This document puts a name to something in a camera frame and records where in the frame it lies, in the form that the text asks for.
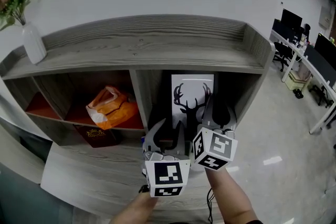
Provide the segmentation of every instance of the white vase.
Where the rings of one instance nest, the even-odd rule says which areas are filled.
[[[25,46],[28,58],[33,64],[41,62],[47,55],[46,48],[42,42],[37,28],[32,23],[23,26],[23,45]]]

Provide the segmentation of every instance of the deer silhouette print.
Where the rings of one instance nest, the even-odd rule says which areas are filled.
[[[200,122],[198,122],[196,117],[197,111],[201,107],[206,106],[208,99],[211,95],[211,90],[207,84],[203,83],[203,89],[205,95],[204,103],[198,104],[197,98],[195,98],[196,106],[194,108],[189,108],[188,101],[186,101],[186,104],[181,104],[180,102],[180,98],[183,96],[183,94],[181,93],[182,85],[183,83],[181,83],[179,86],[176,86],[174,89],[174,104],[183,107],[180,110],[187,116],[187,137],[189,139],[192,139],[197,131],[197,126],[200,124]]]

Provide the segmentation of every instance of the orange plastic bag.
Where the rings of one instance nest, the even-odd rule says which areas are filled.
[[[101,90],[86,109],[95,124],[103,130],[119,125],[139,111],[137,103],[129,102],[128,97],[113,86]]]

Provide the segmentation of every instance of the human arm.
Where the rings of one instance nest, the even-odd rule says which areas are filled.
[[[110,221],[110,224],[144,224],[157,201],[158,198],[152,198],[149,192],[139,193],[126,208]]]
[[[226,224],[247,224],[258,220],[250,200],[226,169],[205,170]]]

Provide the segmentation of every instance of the red shelf back panel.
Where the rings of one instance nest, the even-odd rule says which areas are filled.
[[[26,109],[26,112],[45,118],[60,120],[60,117],[56,114],[56,112],[52,109],[50,104],[40,92],[34,95],[33,99]]]
[[[77,124],[95,125],[85,108],[87,103],[88,102],[75,102],[72,104],[65,120]],[[138,113],[129,120],[117,125],[115,128],[143,129],[140,114]]]

